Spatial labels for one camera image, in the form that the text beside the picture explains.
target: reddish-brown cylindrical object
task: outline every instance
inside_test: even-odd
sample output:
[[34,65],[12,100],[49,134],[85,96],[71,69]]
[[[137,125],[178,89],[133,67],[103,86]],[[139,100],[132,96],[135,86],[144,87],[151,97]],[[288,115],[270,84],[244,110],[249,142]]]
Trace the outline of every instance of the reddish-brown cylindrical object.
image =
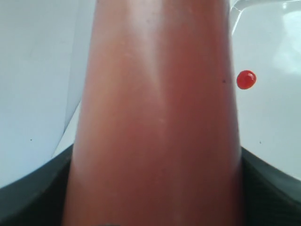
[[228,0],[98,0],[63,226],[241,226]]

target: red droplet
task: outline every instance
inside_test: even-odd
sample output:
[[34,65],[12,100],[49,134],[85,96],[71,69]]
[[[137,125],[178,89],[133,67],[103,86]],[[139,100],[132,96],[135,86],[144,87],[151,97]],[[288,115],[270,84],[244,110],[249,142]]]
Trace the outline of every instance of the red droplet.
[[237,86],[240,89],[249,89],[256,82],[256,75],[252,71],[242,71],[236,79]]

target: white surface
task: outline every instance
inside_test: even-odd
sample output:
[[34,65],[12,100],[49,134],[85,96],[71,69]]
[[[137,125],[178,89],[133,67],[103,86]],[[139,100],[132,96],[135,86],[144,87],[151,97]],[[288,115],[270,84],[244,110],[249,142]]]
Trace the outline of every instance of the white surface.
[[79,0],[79,10],[76,20],[71,59],[65,126],[68,125],[82,96],[86,77],[95,3],[96,0]]
[[62,137],[77,7],[0,0],[0,187],[46,163]]
[[301,1],[248,7],[258,2],[241,0],[233,13],[235,75],[257,74],[251,89],[236,90],[241,145],[301,178]]
[[62,153],[64,150],[66,150],[68,147],[70,147],[74,143],[75,136],[76,136],[76,130],[77,130],[77,124],[78,124],[78,120],[79,120],[80,106],[81,106],[81,103],[77,106],[77,108],[74,112],[74,115],[72,116],[60,143],[58,144],[55,152],[52,155],[52,158],[55,158],[57,155]]

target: black plastic rim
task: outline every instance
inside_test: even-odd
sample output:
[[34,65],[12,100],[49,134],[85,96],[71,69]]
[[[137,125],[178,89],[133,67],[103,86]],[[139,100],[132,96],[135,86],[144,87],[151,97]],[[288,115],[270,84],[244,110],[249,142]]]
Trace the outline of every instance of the black plastic rim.
[[[59,226],[73,146],[0,189],[0,226]],[[300,226],[301,181],[242,148],[247,226]]]

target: red bead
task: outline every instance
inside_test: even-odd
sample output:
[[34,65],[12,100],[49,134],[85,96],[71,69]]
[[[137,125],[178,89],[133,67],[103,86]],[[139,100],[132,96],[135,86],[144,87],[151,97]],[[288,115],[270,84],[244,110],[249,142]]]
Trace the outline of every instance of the red bead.
[[256,75],[252,71],[242,71],[239,73],[236,82],[240,89],[249,89],[255,84]]

